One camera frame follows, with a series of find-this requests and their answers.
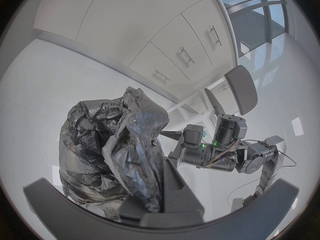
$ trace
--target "garbage bag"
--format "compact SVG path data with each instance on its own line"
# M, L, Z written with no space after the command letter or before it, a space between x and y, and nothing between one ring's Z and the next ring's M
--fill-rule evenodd
M169 122L167 111L139 88L121 98L115 135L102 148L106 164L129 194L150 212L162 208L163 150L157 136Z
M155 105L142 90L128 87L124 96L118 99L79 102L68 112L67 120L60 131L59 172L65 196L70 197L83 208L115 221L119 220L118 207L128 194L128 190L130 190L130 194L138 194L137 196L141 198L139 193L142 189L138 191L132 190L132 186L135 186L132 183L134 181L142 180L146 182L144 184L145 187L150 188L145 189L145 193L149 194L143 199L146 207L154 207L149 202L157 203L160 206L162 201L162 196L159 193L162 191L162 184L160 184L162 181L162 160L160 162L160 158L162 159L163 152L156 137L160 125L165 127L167 123L156 122L157 117L150 115L149 123L144 122L144 125L137 125L141 129L148 129L150 133L149 138L152 145L147 145L147 147L151 147L151 150L145 151L148 156L142 159L149 161L148 164L144 162L143 165L151 167L154 172L152 180L155 180L155 182L152 182L151 179L145 179L145 175L138 173L131 176L132 182L128 186L130 180L127 178L123 180L120 178L119 173L114 174L114 170L111 170L106 164L102 154L102 147L110 137L119 133L119 129L122 126L120 122L126 121L126 116L124 116L126 112L124 104L126 102L124 101L126 100L126 95L130 92L139 93L135 98L140 103L146 99L142 103L149 104L150 113L157 115L157 109L162 110L162 113L164 113L165 110ZM117 140L121 142L120 145L122 147L127 145L133 148L128 150L128 159L123 170L126 171L126 168L132 163L134 163L134 166L138 166L138 163L135 162L137 153L135 146L128 143L132 139L127 136L127 138L117 138Z

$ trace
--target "floor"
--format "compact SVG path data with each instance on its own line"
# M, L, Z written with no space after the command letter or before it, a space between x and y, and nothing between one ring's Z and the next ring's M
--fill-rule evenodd
M298 205L277 228L281 231L302 210L320 175L319 129L315 127L320 109L319 72L287 34L242 56L240 63L250 71L259 99L254 110L244 116L248 126L246 137L264 140L277 134L285 138L287 154L298 164L278 173L278 178L300 188ZM97 61L39 39L17 56L2 78L0 178L18 211L43 238L54 239L30 211L22 187L45 177L61 190L54 175L55 166L59 166L59 132L67 112L81 100L122 96L128 86L142 88L165 109L174 105L160 94ZM216 95L227 113L235 111L230 89L217 90ZM167 155L175 142L165 138L162 142ZM205 206L206 221L230 213L228 195L239 186L258 179L261 174L261 170L247 175L235 170L226 173L189 165L181 166L179 171ZM256 184L253 182L236 190L230 195L229 203L233 198L252 194Z

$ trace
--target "cabinet door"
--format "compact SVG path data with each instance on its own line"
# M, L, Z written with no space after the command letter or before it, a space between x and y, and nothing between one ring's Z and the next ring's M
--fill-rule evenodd
M77 41L129 66L168 22L200 0L94 0Z
M75 40L93 0L42 0L34 28Z
M189 79L150 42L134 59L130 68L179 99L190 93Z
M213 67L198 37L179 14L151 42L168 56L192 81L213 73Z
M222 78L236 66L236 56L228 24L217 0L201 0L185 10L182 15L204 46L215 75Z

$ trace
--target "drawer handle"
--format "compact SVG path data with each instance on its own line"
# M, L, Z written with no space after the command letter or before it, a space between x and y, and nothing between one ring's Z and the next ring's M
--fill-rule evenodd
M166 79L168 79L169 81L171 81L171 79L169 77L167 77L165 74L161 73L159 70L156 70L158 73L162 74Z
M195 61L191 58L190 54L187 52L187 50L182 46L182 50L188 55L188 57L190 58L190 60L193 62L193 64L195 63Z
M211 29L211 30L214 30L214 32L216 33L216 36L217 36L217 38L218 38L218 42L220 43L220 46L222 46L222 44L221 44L221 41L220 41L220 38L219 38L219 35L218 35L218 32L217 32L216 28L215 28L214 26L212 26L212 29Z

